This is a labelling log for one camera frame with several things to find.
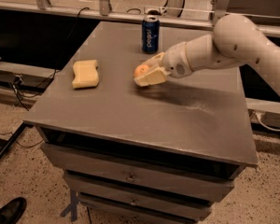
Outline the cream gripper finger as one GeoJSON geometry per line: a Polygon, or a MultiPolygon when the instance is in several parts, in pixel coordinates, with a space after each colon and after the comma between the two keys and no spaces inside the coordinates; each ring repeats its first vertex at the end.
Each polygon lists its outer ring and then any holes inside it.
{"type": "Polygon", "coordinates": [[[140,86],[150,86],[161,84],[167,80],[169,73],[163,68],[159,66],[154,66],[149,68],[144,74],[135,77],[134,82],[140,86]]]}
{"type": "Polygon", "coordinates": [[[156,54],[155,56],[151,57],[150,59],[144,61],[142,63],[142,66],[144,66],[146,69],[154,67],[154,66],[161,66],[163,56],[164,56],[164,52],[156,54]]]}

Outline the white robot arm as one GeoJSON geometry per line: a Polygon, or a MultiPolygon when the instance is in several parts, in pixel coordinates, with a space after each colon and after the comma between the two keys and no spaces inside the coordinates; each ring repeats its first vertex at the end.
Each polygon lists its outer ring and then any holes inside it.
{"type": "Polygon", "coordinates": [[[182,78],[203,69],[226,69],[247,64],[280,97],[280,47],[249,18],[227,15],[210,35],[171,46],[138,65],[133,74],[140,86],[161,84],[168,77],[182,78]]]}

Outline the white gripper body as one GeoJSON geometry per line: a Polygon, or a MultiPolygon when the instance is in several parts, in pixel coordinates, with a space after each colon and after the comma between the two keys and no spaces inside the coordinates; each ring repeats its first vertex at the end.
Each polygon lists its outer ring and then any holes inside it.
{"type": "Polygon", "coordinates": [[[188,58],[188,47],[189,42],[181,42],[164,52],[161,64],[171,77],[182,78],[193,74],[188,58]]]}

